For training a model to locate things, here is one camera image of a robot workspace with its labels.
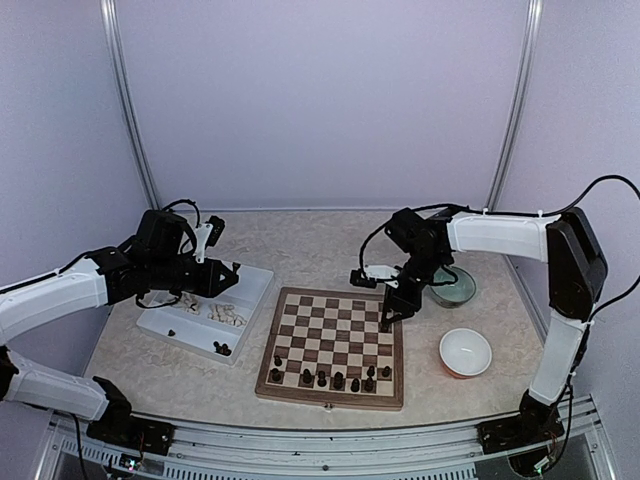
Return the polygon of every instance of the metal frame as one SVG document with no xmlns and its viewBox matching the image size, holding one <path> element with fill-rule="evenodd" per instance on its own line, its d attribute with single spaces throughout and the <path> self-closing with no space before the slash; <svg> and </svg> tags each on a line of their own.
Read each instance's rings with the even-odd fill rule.
<svg viewBox="0 0 640 480">
<path fill-rule="evenodd" d="M 527 24 L 525 27 L 524 41 L 522 43 L 522 53 L 520 55 L 520 67 L 518 69 L 518 77 L 516 80 L 516 90 L 511 103 L 507 131 L 505 132 L 505 136 L 502 141 L 500 160 L 498 161 L 496 173 L 493 177 L 493 182 L 491 183 L 491 189 L 489 190 L 489 197 L 486 202 L 486 206 L 489 210 L 495 210 L 498 206 L 498 201 L 500 200 L 500 195 L 502 194 L 502 190 L 507 179 L 507 172 L 511 163 L 513 149 L 518 134 L 518 127 L 520 126 L 520 120 L 522 118 L 522 112 L 527 96 L 527 87 L 529 86 L 529 78 L 531 76 L 541 16 L 542 0 L 529 0 Z"/>
<path fill-rule="evenodd" d="M 566 425 L 568 400 L 560 415 Z M 496 415 L 491 418 L 507 416 Z M 483 455 L 477 440 L 479 420 L 448 424 L 369 430 L 300 431 L 232 427 L 179 421 L 167 457 L 145 454 L 141 475 L 157 479 L 274 480 L 275 478 L 341 478 L 391 480 L 432 478 L 440 480 L 475 476 L 475 463 L 527 451 L 539 445 Z M 608 439 L 591 397 L 574 400 L 571 436 L 585 434 L 599 480 L 615 480 Z M 107 465 L 129 451 L 83 436 L 87 462 Z M 60 454 L 77 455 L 74 423 L 54 415 L 47 437 L 47 455 L 41 462 L 41 480 L 51 478 Z"/>
<path fill-rule="evenodd" d="M 109 53 L 111 54 L 111 62 L 116 77 L 116 87 L 120 97 L 120 106 L 122 107 L 122 113 L 129 133 L 136 168 L 149 207 L 158 209 L 161 206 L 160 198 L 142 145 L 138 120 L 136 119 L 133 101 L 131 100 L 127 69 L 125 67 L 122 42 L 120 40 L 120 30 L 118 28 L 116 2 L 115 0 L 101 0 L 101 7 L 102 21 L 107 35 L 107 44 L 109 45 Z"/>
</svg>

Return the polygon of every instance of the white tray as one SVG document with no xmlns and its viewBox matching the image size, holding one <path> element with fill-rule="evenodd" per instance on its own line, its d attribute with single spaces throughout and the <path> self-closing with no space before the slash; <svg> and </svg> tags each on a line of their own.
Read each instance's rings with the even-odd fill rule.
<svg viewBox="0 0 640 480">
<path fill-rule="evenodd" d="M 230 262 L 224 263 L 231 268 Z M 240 281 L 215 298 L 184 295 L 183 301 L 193 298 L 198 302 L 198 314 L 188 312 L 186 305 L 181 302 L 176 306 L 146 310 L 138 319 L 138 327 L 147 335 L 171 345 L 233 365 L 253 328 L 273 280 L 273 272 L 246 265 L 240 267 L 238 275 Z M 160 305 L 172 298 L 174 297 L 166 292 L 158 292 L 150 306 Z M 217 308 L 216 311 L 220 314 L 218 316 L 230 323 L 210 318 L 209 315 L 214 315 L 212 308 Z M 231 349 L 231 355 L 227 357 L 216 353 L 213 346 L 215 341 L 220 345 L 226 343 Z"/>
</svg>

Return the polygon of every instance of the black chess piece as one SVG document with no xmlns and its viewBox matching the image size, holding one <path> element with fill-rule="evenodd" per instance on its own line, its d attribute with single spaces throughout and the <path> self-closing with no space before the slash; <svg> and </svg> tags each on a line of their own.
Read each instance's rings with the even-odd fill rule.
<svg viewBox="0 0 640 480">
<path fill-rule="evenodd" d="M 277 368 L 271 370 L 271 380 L 273 380 L 274 382 L 279 382 L 280 380 L 282 380 L 282 373 L 280 373 L 280 370 L 278 370 Z"/>
<path fill-rule="evenodd" d="M 318 386 L 319 387 L 327 386 L 327 374 L 324 373 L 322 370 L 318 372 Z"/>
<path fill-rule="evenodd" d="M 335 388 L 336 390 L 342 390 L 343 385 L 344 385 L 344 375 L 338 372 L 333 377 L 333 388 Z"/>
<path fill-rule="evenodd" d="M 305 368 L 304 372 L 302 372 L 302 381 L 307 385 L 313 383 L 313 375 L 311 375 L 311 372 L 308 368 Z"/>
<path fill-rule="evenodd" d="M 364 391 L 365 392 L 372 392 L 373 391 L 373 378 L 368 377 L 364 381 Z"/>
</svg>

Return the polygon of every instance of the countertop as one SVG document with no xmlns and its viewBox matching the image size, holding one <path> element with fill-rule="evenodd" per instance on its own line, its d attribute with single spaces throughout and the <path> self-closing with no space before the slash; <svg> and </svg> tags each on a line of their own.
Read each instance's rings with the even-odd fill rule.
<svg viewBox="0 0 640 480">
<path fill-rule="evenodd" d="M 516 410 L 540 362 L 542 345 L 505 260 L 483 253 L 455 254 L 476 280 L 466 305 L 446 310 L 428 299 L 403 322 L 405 402 L 400 412 L 297 405 L 258 399 L 256 378 L 280 288 L 372 292 L 349 284 L 360 244 L 391 212 L 248 212 L 220 214 L 227 228 L 212 258 L 275 272 L 274 285 L 238 360 L 223 365 L 143 334 L 133 301 L 117 305 L 86 376 L 110 379 L 137 412 L 226 425 L 288 429 L 356 429 L 427 425 Z M 405 255 L 384 234 L 366 261 L 402 265 Z M 382 286 L 377 292 L 382 293 Z M 489 369 L 456 380 L 440 364 L 440 338 L 450 329 L 482 333 L 493 350 Z"/>
</svg>

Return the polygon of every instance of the white bowl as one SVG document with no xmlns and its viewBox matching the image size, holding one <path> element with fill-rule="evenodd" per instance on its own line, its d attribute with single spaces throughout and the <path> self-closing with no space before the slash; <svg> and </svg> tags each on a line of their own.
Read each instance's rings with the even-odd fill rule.
<svg viewBox="0 0 640 480">
<path fill-rule="evenodd" d="M 440 340 L 440 358 L 453 377 L 475 377 L 489 368 L 491 346 L 475 330 L 456 328 Z"/>
</svg>

